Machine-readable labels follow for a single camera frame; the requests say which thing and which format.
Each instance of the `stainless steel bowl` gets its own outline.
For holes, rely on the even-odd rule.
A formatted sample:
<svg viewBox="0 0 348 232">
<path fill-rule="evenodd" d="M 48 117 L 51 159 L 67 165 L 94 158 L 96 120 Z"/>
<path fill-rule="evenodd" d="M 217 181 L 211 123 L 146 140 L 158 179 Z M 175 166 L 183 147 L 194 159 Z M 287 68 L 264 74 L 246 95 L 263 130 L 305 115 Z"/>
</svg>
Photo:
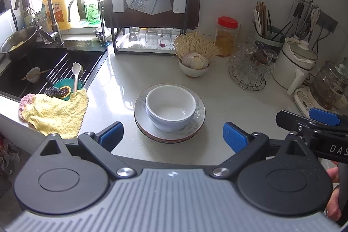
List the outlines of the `stainless steel bowl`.
<svg viewBox="0 0 348 232">
<path fill-rule="evenodd" d="M 4 54 L 9 60 L 18 60 L 26 56 L 36 45 L 37 26 L 25 27 L 8 37 L 1 45 L 0 53 Z M 10 51 L 14 45 L 22 45 Z"/>
</svg>

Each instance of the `ceramic spoon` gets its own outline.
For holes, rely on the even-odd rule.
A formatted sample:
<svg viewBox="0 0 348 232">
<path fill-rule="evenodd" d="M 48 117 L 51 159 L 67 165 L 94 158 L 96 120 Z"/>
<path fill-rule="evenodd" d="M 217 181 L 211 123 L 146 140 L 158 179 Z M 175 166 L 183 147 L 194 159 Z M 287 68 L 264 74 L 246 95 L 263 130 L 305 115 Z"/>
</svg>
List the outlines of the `ceramic spoon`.
<svg viewBox="0 0 348 232">
<path fill-rule="evenodd" d="M 75 76 L 75 81 L 74 81 L 74 93 L 77 92 L 77 83 L 79 81 L 79 74 L 80 74 L 80 71 L 81 71 L 81 65 L 77 62 L 75 62 L 73 65 L 72 65 L 72 73 L 74 74 Z"/>
</svg>

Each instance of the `kitchen sink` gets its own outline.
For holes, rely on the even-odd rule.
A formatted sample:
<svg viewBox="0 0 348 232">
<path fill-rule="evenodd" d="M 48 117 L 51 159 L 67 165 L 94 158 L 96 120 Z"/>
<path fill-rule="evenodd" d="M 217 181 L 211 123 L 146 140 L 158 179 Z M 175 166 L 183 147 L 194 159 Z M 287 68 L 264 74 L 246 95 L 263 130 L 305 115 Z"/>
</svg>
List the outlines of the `kitchen sink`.
<svg viewBox="0 0 348 232">
<path fill-rule="evenodd" d="M 43 93 L 57 81 L 64 78 L 74 78 L 72 64 L 78 62 L 83 67 L 79 78 L 84 88 L 88 88 L 99 68 L 107 57 L 107 49 L 94 41 L 65 41 L 63 47 L 55 43 L 45 45 L 37 43 L 37 47 L 20 60 L 10 64 L 0 74 L 0 94 L 20 101 L 29 93 Z M 39 81 L 30 83 L 22 78 L 34 67 L 41 71 L 52 69 L 41 74 Z"/>
</svg>

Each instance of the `dish cloth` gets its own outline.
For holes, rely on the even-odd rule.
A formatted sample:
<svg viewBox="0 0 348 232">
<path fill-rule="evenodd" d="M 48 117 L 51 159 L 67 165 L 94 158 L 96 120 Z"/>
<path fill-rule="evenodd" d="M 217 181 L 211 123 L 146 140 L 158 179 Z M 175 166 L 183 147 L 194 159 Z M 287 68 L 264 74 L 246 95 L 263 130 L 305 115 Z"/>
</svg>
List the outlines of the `dish cloth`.
<svg viewBox="0 0 348 232">
<path fill-rule="evenodd" d="M 23 118 L 23 115 L 22 115 L 24 107 L 27 104 L 32 104 L 33 103 L 33 97 L 34 97 L 34 94 L 30 93 L 30 94 L 22 97 L 22 99 L 20 100 L 20 106 L 18 107 L 18 116 L 20 117 L 21 121 L 25 121 L 25 119 Z"/>
<path fill-rule="evenodd" d="M 87 105 L 84 88 L 72 93 L 68 101 L 38 94 L 33 97 L 32 104 L 24 107 L 22 115 L 45 136 L 58 133 L 62 139 L 71 139 L 76 138 L 80 131 Z"/>
</svg>

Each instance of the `blue gripper pad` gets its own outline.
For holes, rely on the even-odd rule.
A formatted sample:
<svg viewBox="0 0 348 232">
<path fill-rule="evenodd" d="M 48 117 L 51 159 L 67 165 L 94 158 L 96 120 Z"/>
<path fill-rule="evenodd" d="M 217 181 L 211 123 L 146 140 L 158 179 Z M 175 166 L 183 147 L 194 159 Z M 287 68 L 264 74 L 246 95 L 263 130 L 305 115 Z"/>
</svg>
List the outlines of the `blue gripper pad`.
<svg viewBox="0 0 348 232">
<path fill-rule="evenodd" d="M 248 145 L 247 137 L 228 123 L 223 126 L 222 135 L 225 142 L 235 153 Z"/>
<path fill-rule="evenodd" d="M 111 152 L 123 138 L 123 124 L 118 122 L 106 132 L 100 132 L 98 143 L 107 151 Z"/>
<path fill-rule="evenodd" d="M 309 111 L 309 117 L 329 126 L 338 126 L 341 123 L 341 120 L 336 114 L 317 108 L 312 108 Z"/>
</svg>

